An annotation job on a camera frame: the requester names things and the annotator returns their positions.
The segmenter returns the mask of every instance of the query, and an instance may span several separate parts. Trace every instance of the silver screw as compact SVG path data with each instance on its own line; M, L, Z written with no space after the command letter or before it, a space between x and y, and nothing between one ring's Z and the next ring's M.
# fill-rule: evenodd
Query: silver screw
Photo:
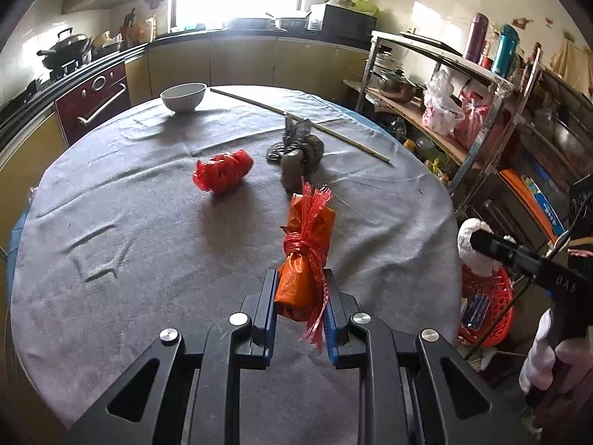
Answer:
M420 335L424 341L429 341L430 343L434 343L439 339L439 333L430 328L425 329Z
M367 324L371 322L371 315L366 313L357 313L352 316L352 321L356 324Z
M160 336L163 343L170 344L177 340L179 333L177 333L177 330L174 328L165 328L163 331L161 331Z
M249 317L245 313L235 313L228 320L233 326L242 326L249 321Z

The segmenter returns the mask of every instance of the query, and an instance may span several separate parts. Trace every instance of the red cabinet panel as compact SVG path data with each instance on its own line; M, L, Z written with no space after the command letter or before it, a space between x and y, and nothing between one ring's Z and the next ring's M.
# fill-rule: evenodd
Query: red cabinet panel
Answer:
M94 75L56 100L68 145L130 107L124 62ZM90 121L85 124L78 117Z

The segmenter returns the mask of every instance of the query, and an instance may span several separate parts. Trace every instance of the round table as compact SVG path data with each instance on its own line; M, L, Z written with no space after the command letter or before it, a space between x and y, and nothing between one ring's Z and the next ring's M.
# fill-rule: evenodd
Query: round table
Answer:
M461 272L446 189L408 150L306 93L225 87L321 123L391 158L332 136L313 185L333 191L328 255L338 287L394 329L452 340ZM266 162L284 119L207 91L175 115L160 99L103 124L44 174L24 226L11 302L15 349L42 399L72 424L173 327L208 328L258 293L284 260L289 196ZM254 166L222 196L192 182L197 159L238 148ZM241 439L357 442L358 373L336 371L279 317L274 359L241 379Z

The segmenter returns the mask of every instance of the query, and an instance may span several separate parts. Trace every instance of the wooden stick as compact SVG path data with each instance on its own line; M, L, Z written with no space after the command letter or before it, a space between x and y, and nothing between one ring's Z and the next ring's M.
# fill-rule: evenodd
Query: wooden stick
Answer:
M267 105L266 103L256 102L255 100L251 100L250 98L247 98L247 97L244 97L241 95L235 95L234 93L225 92L224 90L220 90L218 88L213 88L213 87L210 87L210 91L214 92L214 93L220 93L221 95L224 95L224 96L227 96L230 98L234 98L236 100L241 100L242 102L245 102L245 103L250 103L251 105L265 108L265 109L267 109L271 112L277 113L279 115L286 114L286 115L288 115L288 117L293 118L295 120L303 120L303 118L299 117L298 115L291 114L290 112L285 112L284 110L273 107L271 105ZM382 160L383 162L387 162L388 164L391 163L390 158L387 157L386 155L383 155L383 154L371 149L370 147L367 147L366 145L361 144L360 142L354 141L353 139L351 139L339 132L336 132L336 130L329 129L328 127L322 126L320 124L316 124L314 122L312 122L311 124L316 129L321 130L322 132L325 132L326 134L329 134L329 135L335 137L336 139L341 140L342 142L346 142L347 144L350 144L350 145L356 147L357 149L360 149L361 151L366 152L367 154L370 154L379 160Z

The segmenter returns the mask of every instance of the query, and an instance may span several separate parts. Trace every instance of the purple thermos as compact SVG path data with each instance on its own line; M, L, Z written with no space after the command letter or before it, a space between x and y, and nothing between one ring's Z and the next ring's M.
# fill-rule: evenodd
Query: purple thermos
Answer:
M482 47L484 46L484 39L486 38L486 31L488 30L488 18L476 13L476 16L471 21L470 33L467 35L466 48L463 51L463 58L478 63Z

